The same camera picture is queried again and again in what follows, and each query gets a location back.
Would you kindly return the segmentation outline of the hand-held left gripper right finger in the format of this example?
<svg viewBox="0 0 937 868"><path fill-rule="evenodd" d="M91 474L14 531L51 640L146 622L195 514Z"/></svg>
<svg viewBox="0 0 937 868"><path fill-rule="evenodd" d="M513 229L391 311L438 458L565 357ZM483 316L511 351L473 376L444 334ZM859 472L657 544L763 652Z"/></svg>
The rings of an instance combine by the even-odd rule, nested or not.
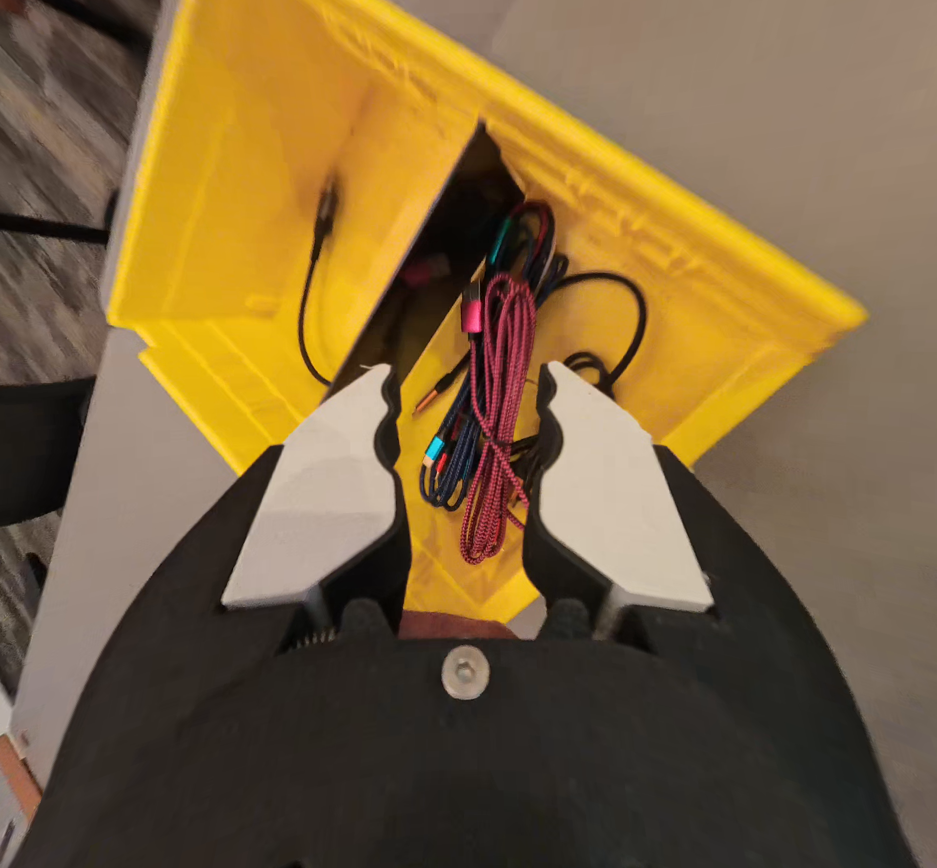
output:
<svg viewBox="0 0 937 868"><path fill-rule="evenodd" d="M715 604L650 434L558 361L543 364L540 468L523 569L548 609L576 601L606 634L631 608Z"/></svg>

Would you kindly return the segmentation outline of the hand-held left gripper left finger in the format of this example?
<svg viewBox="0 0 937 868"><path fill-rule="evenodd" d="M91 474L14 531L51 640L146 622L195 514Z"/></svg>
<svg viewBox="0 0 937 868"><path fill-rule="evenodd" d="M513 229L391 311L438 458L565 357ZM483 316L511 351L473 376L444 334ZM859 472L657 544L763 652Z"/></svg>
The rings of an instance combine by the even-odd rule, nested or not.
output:
<svg viewBox="0 0 937 868"><path fill-rule="evenodd" d="M221 597L227 609L303 608L317 630L377 604L397 633L412 565L397 420L399 384L379 364L327 398L285 440Z"/></svg>

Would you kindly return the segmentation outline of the yellow plastic bin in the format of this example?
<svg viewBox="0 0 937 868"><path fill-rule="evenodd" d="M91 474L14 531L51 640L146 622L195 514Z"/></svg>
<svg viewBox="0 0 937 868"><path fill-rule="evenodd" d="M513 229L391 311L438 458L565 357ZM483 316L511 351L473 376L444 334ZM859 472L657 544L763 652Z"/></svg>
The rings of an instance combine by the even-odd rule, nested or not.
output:
<svg viewBox="0 0 937 868"><path fill-rule="evenodd" d="M522 201L397 380L395 468L407 608L506 621L543 364L691 466L862 307L387 0L180 0L109 320L242 474L330 397L479 125Z"/></svg>

